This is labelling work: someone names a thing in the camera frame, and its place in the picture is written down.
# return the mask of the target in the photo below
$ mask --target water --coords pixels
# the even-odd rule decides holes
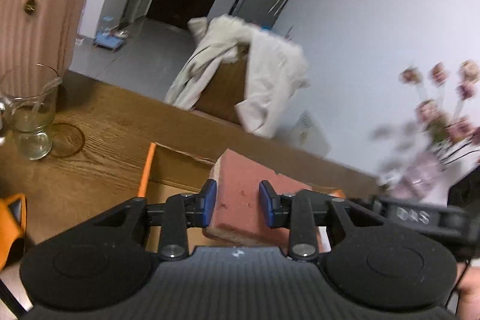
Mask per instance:
[[[52,149],[51,125],[55,110],[40,105],[36,115],[33,105],[16,108],[11,115],[13,136],[18,150],[30,160],[41,159]]]

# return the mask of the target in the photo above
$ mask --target cardboard box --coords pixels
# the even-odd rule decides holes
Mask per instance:
[[[161,144],[152,143],[148,150],[139,197],[146,197],[149,204],[164,203],[168,197],[181,193],[198,193],[209,178],[215,162],[186,152],[176,151]],[[157,252],[161,227],[152,227],[146,249]],[[203,236],[201,228],[187,230],[189,251],[196,246],[231,247],[230,243]]]

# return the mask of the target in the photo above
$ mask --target wooden table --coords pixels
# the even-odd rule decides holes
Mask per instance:
[[[218,124],[131,91],[68,72],[55,122],[79,127],[74,156],[30,162],[11,137],[0,147],[0,197],[27,196],[28,234],[38,243],[136,195],[150,142],[216,160],[231,148],[306,183],[376,191],[370,176]]]

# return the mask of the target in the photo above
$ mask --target red block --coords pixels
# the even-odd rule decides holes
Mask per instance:
[[[296,193],[311,187],[226,150],[210,172],[217,181],[217,202],[205,236],[243,246],[288,247],[289,230],[270,229],[260,207],[258,186],[268,180],[277,194]],[[322,241],[318,235],[319,249]]]

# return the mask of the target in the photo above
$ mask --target flower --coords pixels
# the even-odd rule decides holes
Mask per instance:
[[[429,124],[439,115],[440,112],[434,100],[425,100],[417,106],[417,117],[422,124]]]
[[[456,144],[470,137],[474,133],[475,128],[467,117],[462,117],[459,121],[447,127],[446,131],[448,138]]]
[[[430,71],[430,77],[437,86],[442,86],[445,84],[446,80],[448,79],[448,72],[445,70],[443,63],[438,63],[432,68]]]
[[[480,127],[475,129],[472,135],[472,144],[473,145],[480,145]]]
[[[467,60],[460,65],[460,76],[464,82],[477,83],[480,80],[480,69],[473,60]]]
[[[422,81],[422,75],[415,67],[409,67],[400,74],[400,81],[404,84],[418,84]]]
[[[462,100],[467,100],[475,96],[475,85],[470,81],[463,81],[457,87],[458,94]]]

